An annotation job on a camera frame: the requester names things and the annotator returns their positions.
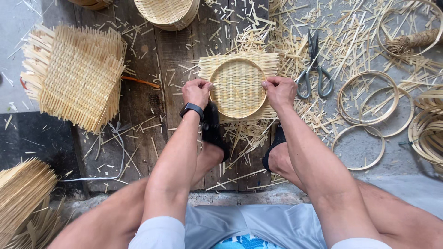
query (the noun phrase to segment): scissors blade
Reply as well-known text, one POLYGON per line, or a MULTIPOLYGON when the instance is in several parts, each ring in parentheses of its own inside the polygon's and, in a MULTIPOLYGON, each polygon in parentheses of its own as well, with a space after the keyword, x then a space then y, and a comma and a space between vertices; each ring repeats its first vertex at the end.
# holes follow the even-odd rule
POLYGON ((319 31, 316 30, 313 36, 311 36, 311 32, 309 31, 309 29, 307 30, 307 33, 309 41, 309 57, 312 63, 312 67, 317 68, 318 62, 315 58, 319 53, 319 31))

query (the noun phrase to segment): black mat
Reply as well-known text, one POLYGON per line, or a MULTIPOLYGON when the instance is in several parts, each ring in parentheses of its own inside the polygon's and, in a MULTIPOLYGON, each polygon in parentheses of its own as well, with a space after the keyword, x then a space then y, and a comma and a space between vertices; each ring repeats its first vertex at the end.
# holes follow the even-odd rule
MULTIPOLYGON (((81 178, 71 122, 40 112, 12 113, 11 123, 5 130, 4 120, 8 118, 9 113, 0 114, 3 124, 0 126, 0 170, 12 168, 21 160, 37 157, 50 164, 59 176, 64 177, 72 170, 70 179, 81 178)), ((53 196, 60 198, 63 194, 83 199, 88 191, 85 191, 82 182, 59 182, 53 196)))

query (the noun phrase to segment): leg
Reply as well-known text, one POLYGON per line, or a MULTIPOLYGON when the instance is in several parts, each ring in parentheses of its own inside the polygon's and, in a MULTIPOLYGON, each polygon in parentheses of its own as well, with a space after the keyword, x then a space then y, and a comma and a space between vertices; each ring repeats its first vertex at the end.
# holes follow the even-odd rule
MULTIPOLYGON (((223 150, 203 142, 192 180, 196 184, 223 159, 223 150)), ((51 243, 49 249, 121 249, 134 238, 143 215, 145 177, 112 194, 102 204, 70 223, 51 243)))
MULTIPOLYGON (((269 153, 269 169, 306 190, 291 165, 286 143, 275 146, 269 153)), ((441 247, 442 220, 376 186, 356 181, 369 216, 386 244, 393 249, 441 247)))

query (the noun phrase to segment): smartwatch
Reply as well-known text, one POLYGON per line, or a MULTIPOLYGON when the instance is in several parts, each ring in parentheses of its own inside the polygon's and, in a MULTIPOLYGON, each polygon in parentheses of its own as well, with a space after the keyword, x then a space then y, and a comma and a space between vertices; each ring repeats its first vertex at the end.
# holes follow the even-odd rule
POLYGON ((203 120, 203 110, 198 105, 194 105, 192 103, 186 103, 186 105, 182 108, 180 111, 180 117, 183 118, 185 113, 187 113, 189 110, 194 110, 200 115, 200 120, 203 120))

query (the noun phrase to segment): black sock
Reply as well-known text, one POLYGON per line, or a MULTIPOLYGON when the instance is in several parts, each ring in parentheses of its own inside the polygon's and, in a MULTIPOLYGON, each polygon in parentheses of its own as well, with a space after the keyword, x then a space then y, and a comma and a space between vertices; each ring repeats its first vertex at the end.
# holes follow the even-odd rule
POLYGON ((223 161, 229 158, 229 148, 223 142, 222 135, 220 134, 220 120, 218 118, 218 109, 213 102, 208 102, 208 105, 203 110, 203 121, 202 121, 202 141, 211 143, 215 146, 220 147, 225 155, 223 156, 223 161))
POLYGON ((263 159, 261 160, 261 162, 262 162, 262 164, 263 164, 263 167, 264 167, 267 171, 272 172, 272 171, 269 170, 269 164, 268 164, 269 153, 271 152, 271 150, 272 150, 275 146, 277 146, 277 145, 279 145, 279 144, 281 144, 281 143, 285 143, 285 142, 286 142, 286 137, 284 137, 283 127, 281 127, 281 123, 280 123, 280 124, 278 124, 278 126, 277 126, 277 130, 276 130, 276 135, 275 135, 275 138, 274 138, 274 142, 271 144, 271 146, 269 147, 268 151, 266 152, 266 154, 264 155, 263 159))

